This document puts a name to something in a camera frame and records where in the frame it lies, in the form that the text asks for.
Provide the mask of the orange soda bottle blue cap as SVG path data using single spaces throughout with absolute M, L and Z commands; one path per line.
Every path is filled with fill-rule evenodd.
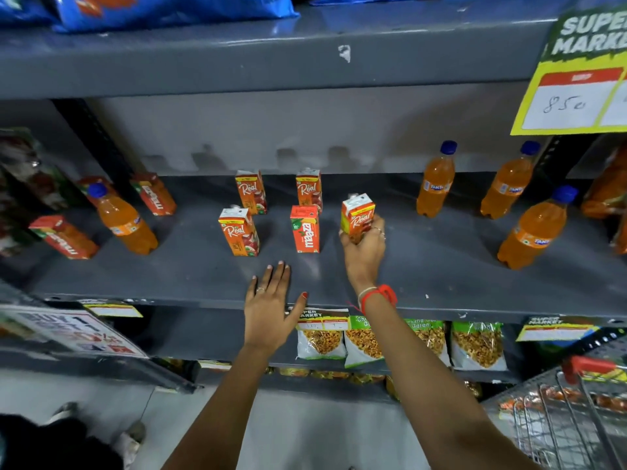
M 622 215 L 627 209 L 627 141 L 618 147 L 604 171 L 592 182 L 581 204 L 592 219 Z
M 510 211 L 531 181 L 534 158 L 540 148 L 541 145 L 537 141 L 525 141 L 519 157 L 501 166 L 482 199 L 480 206 L 482 216 L 496 220 Z
M 149 255 L 159 247 L 157 237 L 136 209 L 117 194 L 113 194 L 101 182 L 87 189 L 104 225 L 130 252 Z
M 442 210 L 455 178 L 453 155 L 457 147 L 456 141 L 443 141 L 440 154 L 433 157 L 426 166 L 416 201 L 416 210 L 419 215 L 434 218 Z
M 563 185 L 550 199 L 527 209 L 499 247 L 497 259 L 513 270 L 531 265 L 562 233 L 577 194 L 575 187 Z

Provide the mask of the person's left forearm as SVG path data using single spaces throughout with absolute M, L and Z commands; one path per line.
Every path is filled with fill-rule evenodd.
M 276 350 L 244 344 L 161 470 L 236 470 L 260 380 Z

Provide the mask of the orange white juice carton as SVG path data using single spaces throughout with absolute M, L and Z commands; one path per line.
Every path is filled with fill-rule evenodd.
M 371 228 L 375 207 L 367 194 L 350 194 L 342 202 L 341 231 L 353 244 L 359 244 L 365 232 Z
M 248 208 L 224 208 L 219 215 L 218 222 L 234 256 L 258 256 L 260 240 Z
M 295 176 L 297 185 L 298 205 L 316 206 L 322 212 L 322 176 L 320 170 L 305 168 Z
M 238 170 L 234 178 L 242 207 L 252 215 L 266 215 L 268 204 L 261 171 Z

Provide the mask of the person's right hand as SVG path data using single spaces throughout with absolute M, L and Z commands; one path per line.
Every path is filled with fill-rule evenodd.
M 347 277 L 357 296 L 369 287 L 376 287 L 385 250 L 385 220 L 375 213 L 362 241 L 353 250 L 344 250 Z

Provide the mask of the white red offer sign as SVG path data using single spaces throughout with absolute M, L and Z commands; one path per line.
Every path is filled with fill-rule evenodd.
M 132 341 L 88 311 L 0 304 L 0 312 L 77 353 L 150 358 Z

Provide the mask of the large green yellow price sign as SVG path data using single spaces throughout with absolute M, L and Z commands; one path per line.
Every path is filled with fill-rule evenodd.
M 579 0 L 559 16 L 510 133 L 627 133 L 627 0 Z

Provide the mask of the grey metal shelf rack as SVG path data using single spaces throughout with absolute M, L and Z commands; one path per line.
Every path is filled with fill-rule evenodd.
M 563 182 L 584 189 L 622 136 L 511 136 L 523 95 L 560 15 L 579 0 L 416 0 L 300 7 L 280 21 L 62 35 L 0 31 L 0 126 L 26 126 L 70 174 L 107 176 L 158 236 L 129 252 L 92 206 L 64 211 L 100 245 L 63 258 L 44 242 L 0 258 L 0 300 L 78 308 L 124 301 L 148 319 L 114 326 L 155 361 L 231 360 L 241 344 L 248 280 L 284 259 L 289 300 L 356 303 L 344 272 L 341 202 L 366 193 L 388 222 L 380 277 L 407 318 L 504 322 L 508 371 L 467 380 L 518 384 L 553 367 L 515 342 L 532 316 L 627 325 L 627 259 L 607 244 L 613 225 L 569 211 L 563 235 L 534 265 L 496 260 L 531 203 Z M 416 201 L 443 141 L 458 144 L 442 210 Z M 537 141 L 529 185 L 503 217 L 480 213 L 496 173 Z M 321 171 L 320 252 L 298 253 L 290 221 L 295 176 Z M 236 257 L 218 222 L 242 207 L 235 175 L 261 171 L 266 215 L 252 215 L 256 257 Z M 152 172 L 177 204 L 154 216 L 130 184 Z

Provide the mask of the dark printed snack packet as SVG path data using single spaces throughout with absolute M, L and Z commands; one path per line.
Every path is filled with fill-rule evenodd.
M 0 166 L 44 205 L 64 211 L 85 205 L 68 176 L 43 158 L 42 144 L 25 127 L 0 128 Z
M 22 209 L 0 211 L 0 257 L 17 256 L 41 239 L 28 228 L 35 215 Z

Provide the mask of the red wristband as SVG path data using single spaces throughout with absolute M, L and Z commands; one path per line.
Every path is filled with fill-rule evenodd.
M 358 304 L 359 304 L 358 310 L 363 315 L 366 315 L 366 312 L 365 312 L 366 302 L 373 295 L 382 296 L 383 298 L 385 298 L 385 300 L 387 300 L 387 302 L 392 307 L 396 308 L 396 305 L 398 302 L 396 292 L 389 285 L 381 284 L 380 286 L 369 287 L 358 295 L 358 298 L 357 298 Z

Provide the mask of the person's right forearm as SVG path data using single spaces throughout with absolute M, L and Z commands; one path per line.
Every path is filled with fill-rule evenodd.
M 365 312 L 431 470 L 542 470 L 385 298 L 371 296 Z

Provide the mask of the white green snack packet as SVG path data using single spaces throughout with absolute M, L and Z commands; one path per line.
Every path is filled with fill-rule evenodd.
M 446 340 L 445 321 L 406 318 L 405 322 L 447 368 L 452 367 Z
M 450 325 L 450 359 L 456 370 L 508 371 L 502 323 L 458 322 Z
M 297 330 L 297 359 L 345 360 L 344 332 Z
M 370 323 L 365 316 L 350 315 L 348 329 L 343 331 L 346 347 L 345 368 L 384 360 Z

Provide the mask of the small green yellow price tag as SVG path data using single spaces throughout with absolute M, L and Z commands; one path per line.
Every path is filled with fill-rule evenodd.
M 102 317 L 143 318 L 143 314 L 132 304 L 116 300 L 78 300 L 83 308 Z
M 588 318 L 532 316 L 523 325 L 516 342 L 566 342 L 573 344 L 601 329 Z
M 299 331 L 348 331 L 351 329 L 348 308 L 305 308 L 296 325 Z

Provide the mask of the person's black trousers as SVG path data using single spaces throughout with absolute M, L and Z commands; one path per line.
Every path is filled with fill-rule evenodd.
M 17 414 L 0 414 L 0 470 L 123 470 L 108 444 L 88 435 L 75 417 L 38 425 Z

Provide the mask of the row of yellow packets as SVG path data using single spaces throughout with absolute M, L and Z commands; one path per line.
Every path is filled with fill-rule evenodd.
M 346 371 L 320 371 L 307 368 L 289 368 L 289 367 L 267 367 L 266 375 L 278 374 L 284 377 L 298 377 L 321 380 L 345 380 L 355 385 L 383 384 L 386 381 L 385 375 L 368 374 L 368 373 L 352 373 Z

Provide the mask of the person's white shoe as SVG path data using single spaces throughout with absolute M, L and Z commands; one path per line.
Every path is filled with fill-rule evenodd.
M 146 428 L 141 420 L 136 420 L 117 436 L 112 448 L 121 459 L 121 470 L 131 470 L 144 443 L 145 436 Z
M 79 404 L 77 402 L 66 402 L 60 408 L 58 408 L 48 419 L 44 426 L 46 427 L 58 427 L 69 425 L 82 425 L 79 416 Z

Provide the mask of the person's left hand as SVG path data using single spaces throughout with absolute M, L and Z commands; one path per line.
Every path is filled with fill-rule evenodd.
M 285 331 L 287 310 L 286 295 L 290 285 L 292 270 L 284 261 L 279 261 L 280 282 L 275 305 L 263 303 L 263 275 L 254 276 L 248 286 L 244 314 L 244 347 L 269 359 L 279 347 L 285 344 L 289 334 Z

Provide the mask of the orange packets in cart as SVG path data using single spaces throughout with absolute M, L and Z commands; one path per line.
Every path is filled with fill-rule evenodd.
M 597 392 L 589 393 L 594 406 L 608 412 L 627 414 L 627 393 L 611 395 Z M 575 409 L 583 408 L 587 405 L 587 400 L 580 390 L 565 388 L 561 390 L 558 386 L 544 386 L 540 390 L 532 390 L 521 397 L 508 399 L 498 404 L 500 411 L 513 413 L 514 410 L 521 411 L 524 408 L 543 410 L 542 402 L 551 405 L 556 403 L 570 403 Z

